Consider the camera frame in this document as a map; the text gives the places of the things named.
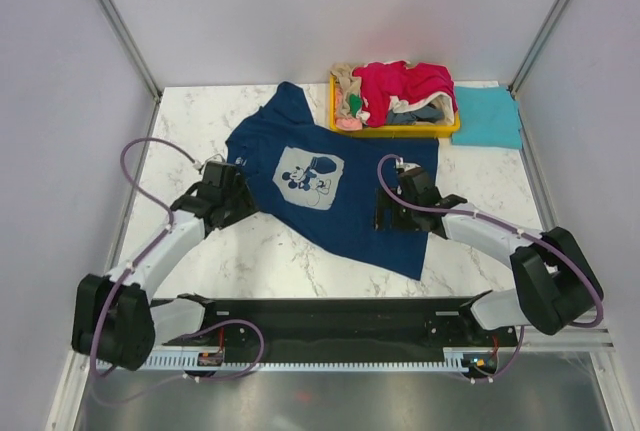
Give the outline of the navy blue printed t-shirt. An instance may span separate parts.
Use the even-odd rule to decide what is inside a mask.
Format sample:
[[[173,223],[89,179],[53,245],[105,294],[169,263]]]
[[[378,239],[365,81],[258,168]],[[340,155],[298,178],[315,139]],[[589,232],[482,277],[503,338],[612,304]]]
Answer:
[[[394,154],[434,175],[434,139],[356,139],[315,124],[302,90],[290,82],[226,141],[257,208],[325,251],[417,280],[428,236],[374,228],[380,183],[396,185]]]

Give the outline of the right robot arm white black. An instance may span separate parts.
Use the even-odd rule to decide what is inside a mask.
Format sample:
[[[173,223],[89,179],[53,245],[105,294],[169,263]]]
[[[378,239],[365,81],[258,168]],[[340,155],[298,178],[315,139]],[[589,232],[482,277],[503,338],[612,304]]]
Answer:
[[[469,246],[507,267],[514,285],[481,293],[461,307],[458,332],[477,345],[494,330],[531,326],[552,336],[567,326],[594,328],[604,292],[573,234],[518,227],[465,198],[440,194],[422,167],[397,170],[398,185],[377,191],[376,228],[424,231]]]

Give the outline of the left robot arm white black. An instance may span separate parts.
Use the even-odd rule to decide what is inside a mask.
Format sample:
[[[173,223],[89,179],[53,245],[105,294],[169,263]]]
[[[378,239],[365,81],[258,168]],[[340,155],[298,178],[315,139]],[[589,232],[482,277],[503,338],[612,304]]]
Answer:
[[[206,299],[154,296],[183,258],[212,232],[252,216],[257,207],[239,167],[208,162],[202,177],[169,208],[166,225],[131,257],[102,276],[88,274],[76,290],[72,349],[100,363],[135,371],[154,347],[175,339],[208,344],[219,320],[205,311]]]

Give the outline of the yellow plastic bin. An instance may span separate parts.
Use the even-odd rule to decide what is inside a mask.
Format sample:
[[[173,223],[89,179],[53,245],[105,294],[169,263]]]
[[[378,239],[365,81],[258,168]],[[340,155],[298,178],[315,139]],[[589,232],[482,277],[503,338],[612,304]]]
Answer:
[[[327,123],[328,128],[340,135],[352,136],[354,138],[398,138],[398,139],[439,139],[450,138],[461,128],[461,120],[458,113],[454,115],[454,123],[452,125],[436,125],[429,123],[411,124],[402,126],[382,126],[378,128],[363,128],[356,131],[341,130],[335,124],[335,97],[337,90],[337,81],[329,75],[328,81],[328,101],[327,101]]]

